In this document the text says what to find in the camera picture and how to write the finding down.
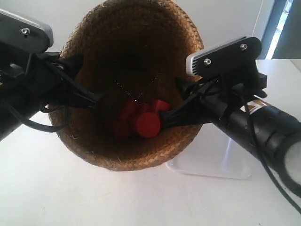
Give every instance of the straw basket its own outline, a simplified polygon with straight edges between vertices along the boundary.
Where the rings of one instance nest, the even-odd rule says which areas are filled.
[[[201,125],[164,129],[154,138],[115,140],[104,126],[126,98],[161,99],[178,106],[174,78],[185,72],[186,57],[203,48],[187,14],[171,0],[108,0],[79,23],[61,57],[82,53],[76,81],[104,98],[94,111],[71,109],[71,122],[58,135],[85,161],[115,171],[158,166],[180,153]],[[50,114],[53,125],[64,113]]]

